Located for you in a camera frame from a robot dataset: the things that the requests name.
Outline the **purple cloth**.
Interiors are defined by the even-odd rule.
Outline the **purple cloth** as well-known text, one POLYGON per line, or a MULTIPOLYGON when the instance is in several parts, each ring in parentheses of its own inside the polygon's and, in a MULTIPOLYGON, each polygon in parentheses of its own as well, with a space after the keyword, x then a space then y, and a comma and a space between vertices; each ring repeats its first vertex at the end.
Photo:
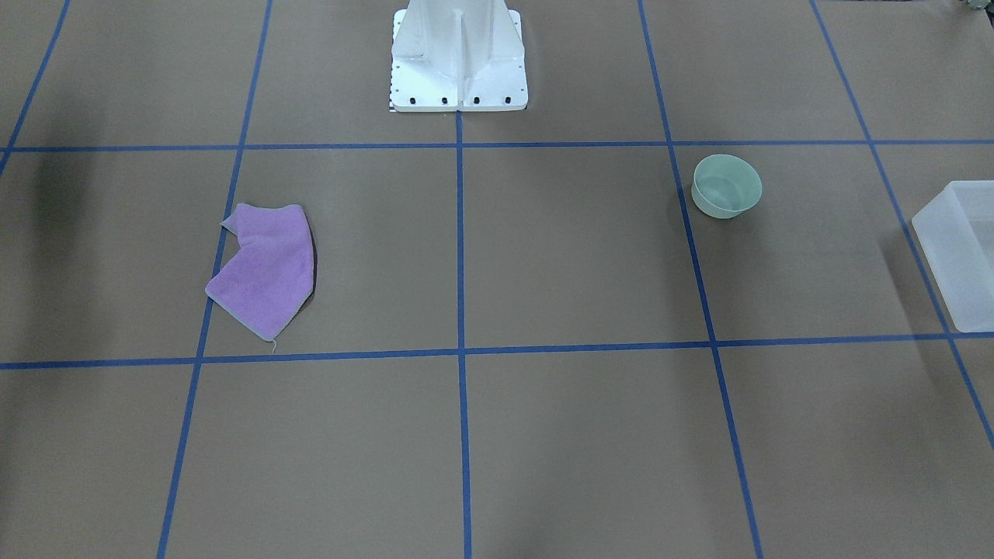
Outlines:
POLYGON ((239 203, 221 226, 238 250, 206 284, 205 293, 266 342, 276 341, 312 296, 316 255, 301 205, 239 203))

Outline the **green plastic bowl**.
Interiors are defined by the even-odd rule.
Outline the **green plastic bowl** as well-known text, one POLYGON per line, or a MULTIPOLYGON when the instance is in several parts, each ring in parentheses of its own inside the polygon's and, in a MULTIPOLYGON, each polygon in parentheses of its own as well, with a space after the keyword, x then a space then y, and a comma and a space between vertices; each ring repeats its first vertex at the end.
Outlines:
POLYGON ((759 173, 734 155, 709 155, 693 169, 693 205, 714 219, 728 220, 749 211, 759 204, 763 192, 759 173))

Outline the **white pedestal column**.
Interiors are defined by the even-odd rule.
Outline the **white pedestal column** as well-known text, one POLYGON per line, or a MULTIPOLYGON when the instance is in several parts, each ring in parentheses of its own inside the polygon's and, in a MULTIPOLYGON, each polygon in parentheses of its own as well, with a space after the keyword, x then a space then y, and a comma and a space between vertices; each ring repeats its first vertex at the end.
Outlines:
POLYGON ((391 39, 391 110, 529 105, 523 20, 504 1, 411 1, 394 12, 391 39))

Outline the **translucent plastic box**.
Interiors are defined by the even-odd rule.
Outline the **translucent plastic box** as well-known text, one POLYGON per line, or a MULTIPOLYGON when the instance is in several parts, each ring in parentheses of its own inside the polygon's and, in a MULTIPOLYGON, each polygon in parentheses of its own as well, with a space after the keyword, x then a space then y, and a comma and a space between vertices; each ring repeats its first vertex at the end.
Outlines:
POLYGON ((912 217, 959 332, 993 329, 993 182, 952 181, 912 217))

